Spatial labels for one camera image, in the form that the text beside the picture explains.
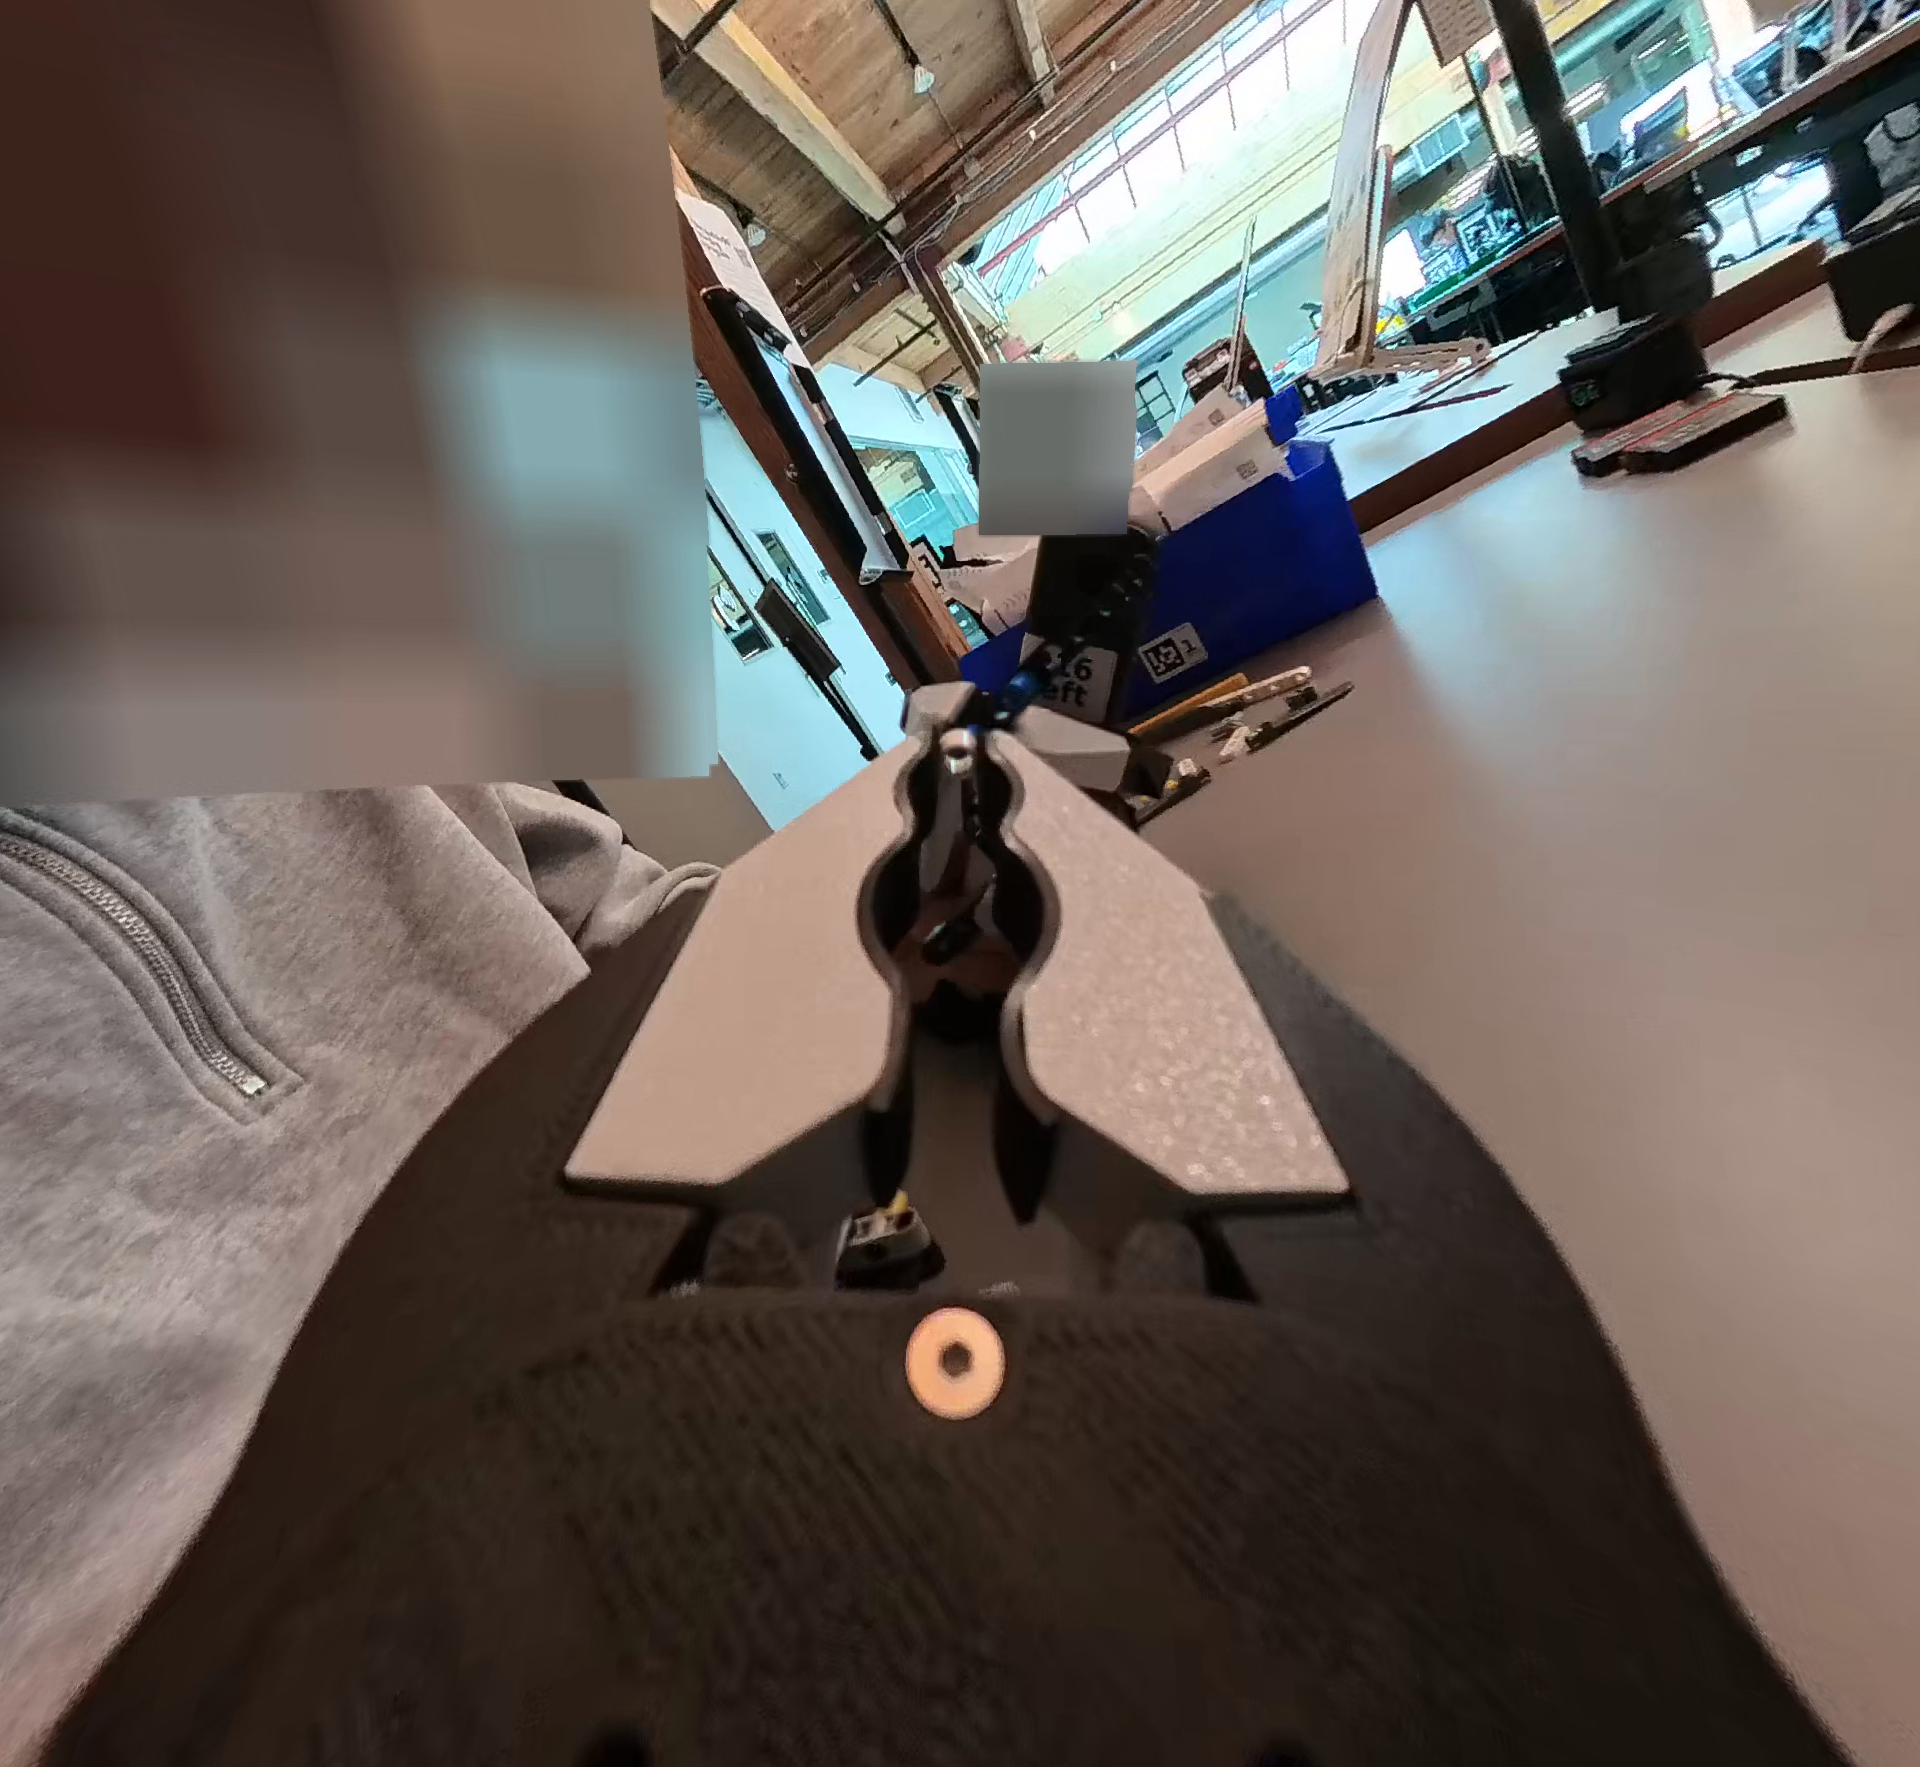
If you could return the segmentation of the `black charger block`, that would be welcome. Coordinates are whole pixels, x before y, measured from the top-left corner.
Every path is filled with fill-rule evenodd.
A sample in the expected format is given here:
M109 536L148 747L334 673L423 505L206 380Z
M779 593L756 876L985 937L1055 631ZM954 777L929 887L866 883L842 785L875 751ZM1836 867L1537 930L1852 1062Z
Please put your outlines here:
M1906 317L1918 305L1918 187L1888 196L1845 231L1822 263L1836 320L1855 347L1869 340L1888 314Z

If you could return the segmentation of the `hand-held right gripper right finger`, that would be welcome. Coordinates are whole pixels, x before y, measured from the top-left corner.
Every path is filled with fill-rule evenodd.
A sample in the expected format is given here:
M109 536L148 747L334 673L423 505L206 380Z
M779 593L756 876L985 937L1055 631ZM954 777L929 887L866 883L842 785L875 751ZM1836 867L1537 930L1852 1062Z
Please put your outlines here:
M1001 997L978 1280L1072 1292L1150 1223L1337 1211L1348 1173L1206 892L1010 732L978 756Z

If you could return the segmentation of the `cardboard booklet stand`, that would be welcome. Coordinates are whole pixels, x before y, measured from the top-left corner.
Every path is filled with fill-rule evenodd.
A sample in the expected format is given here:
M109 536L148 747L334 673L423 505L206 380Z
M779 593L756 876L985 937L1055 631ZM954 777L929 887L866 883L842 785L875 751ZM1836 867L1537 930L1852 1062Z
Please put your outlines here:
M1379 0L1356 43L1327 204L1315 360L1300 381L1332 398L1348 383L1386 385L1424 374L1417 395L1494 363L1486 340L1379 345L1385 209L1396 153L1382 142L1386 97L1414 0Z

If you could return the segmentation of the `long black lego beam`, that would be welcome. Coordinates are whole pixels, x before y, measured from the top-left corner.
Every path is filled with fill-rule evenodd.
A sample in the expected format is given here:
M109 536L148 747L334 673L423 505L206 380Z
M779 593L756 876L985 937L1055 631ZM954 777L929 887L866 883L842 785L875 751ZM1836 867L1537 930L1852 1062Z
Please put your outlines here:
M1001 762L1038 691L1038 670L1020 667L996 689L952 683L907 701L919 902L904 960L929 986L1001 996L1045 938L1045 887L1018 843L1020 777Z

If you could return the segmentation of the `partly built lego model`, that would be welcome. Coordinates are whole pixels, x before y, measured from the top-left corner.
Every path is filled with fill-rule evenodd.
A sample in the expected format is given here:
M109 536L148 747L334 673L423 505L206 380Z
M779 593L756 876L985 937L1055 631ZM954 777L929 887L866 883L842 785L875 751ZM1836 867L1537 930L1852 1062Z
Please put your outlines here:
M843 1221L833 1285L843 1294L916 1294L945 1273L948 1257L907 1189Z

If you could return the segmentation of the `large blue storage bin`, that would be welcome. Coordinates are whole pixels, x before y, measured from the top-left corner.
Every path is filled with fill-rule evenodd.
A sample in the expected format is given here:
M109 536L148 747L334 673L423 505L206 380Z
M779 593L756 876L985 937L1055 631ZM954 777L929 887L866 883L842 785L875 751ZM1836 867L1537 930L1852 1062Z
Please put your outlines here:
M1290 469L1291 476L1267 479L1184 532L1126 527L1153 534L1160 552L1115 727L1153 715L1376 597L1332 449L1295 435ZM963 657L963 683L988 691L1017 674L1025 613Z

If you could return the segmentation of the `white paper packets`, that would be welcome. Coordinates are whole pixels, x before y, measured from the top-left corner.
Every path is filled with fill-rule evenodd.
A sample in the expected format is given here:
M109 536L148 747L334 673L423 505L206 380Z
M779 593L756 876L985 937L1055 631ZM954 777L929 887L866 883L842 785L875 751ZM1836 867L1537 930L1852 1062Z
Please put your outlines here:
M1136 462L1131 516L1184 532L1267 479L1291 476L1302 418L1294 388L1247 406L1224 394L1206 398Z

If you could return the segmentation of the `wall-mounted screen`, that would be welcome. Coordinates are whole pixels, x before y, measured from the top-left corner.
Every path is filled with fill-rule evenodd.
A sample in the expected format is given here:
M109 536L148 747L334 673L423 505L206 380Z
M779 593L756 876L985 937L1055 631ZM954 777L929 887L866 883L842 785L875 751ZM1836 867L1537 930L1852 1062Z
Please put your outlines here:
M801 498L859 584L907 577L900 529L797 340L729 287L707 287L702 303L780 439Z

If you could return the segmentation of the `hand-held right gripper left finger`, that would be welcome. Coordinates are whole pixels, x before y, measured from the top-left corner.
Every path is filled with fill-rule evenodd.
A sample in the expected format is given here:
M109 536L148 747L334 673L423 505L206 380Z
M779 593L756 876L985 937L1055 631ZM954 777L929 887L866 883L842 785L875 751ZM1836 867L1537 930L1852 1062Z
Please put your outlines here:
M726 867L565 1160L589 1201L777 1223L804 1279L900 1186L922 738Z

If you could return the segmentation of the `black lego blade piece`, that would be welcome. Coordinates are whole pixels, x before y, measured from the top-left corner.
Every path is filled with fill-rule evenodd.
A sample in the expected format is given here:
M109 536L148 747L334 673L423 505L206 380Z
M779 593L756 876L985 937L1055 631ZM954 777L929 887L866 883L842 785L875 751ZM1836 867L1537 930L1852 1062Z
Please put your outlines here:
M1353 683L1340 683L1326 692L1313 691L1309 695L1307 691L1300 691L1288 698L1288 706L1279 715L1247 730L1242 751L1255 754L1281 742L1285 735L1327 713L1343 698L1348 698L1353 691Z

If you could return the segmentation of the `black steel column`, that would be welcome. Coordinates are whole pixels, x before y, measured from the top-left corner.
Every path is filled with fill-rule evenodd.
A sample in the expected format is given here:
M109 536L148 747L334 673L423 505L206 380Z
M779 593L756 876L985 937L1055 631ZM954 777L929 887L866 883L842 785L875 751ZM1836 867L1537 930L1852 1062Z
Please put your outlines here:
M1589 303L1617 307L1622 257L1535 0L1486 0Z

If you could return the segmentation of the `black charger case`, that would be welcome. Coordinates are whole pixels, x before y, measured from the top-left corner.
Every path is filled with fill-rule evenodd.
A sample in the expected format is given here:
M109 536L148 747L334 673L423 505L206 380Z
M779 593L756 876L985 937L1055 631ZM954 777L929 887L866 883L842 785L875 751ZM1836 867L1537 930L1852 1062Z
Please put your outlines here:
M1558 372L1573 427L1610 435L1708 385L1690 316L1648 316L1577 347Z

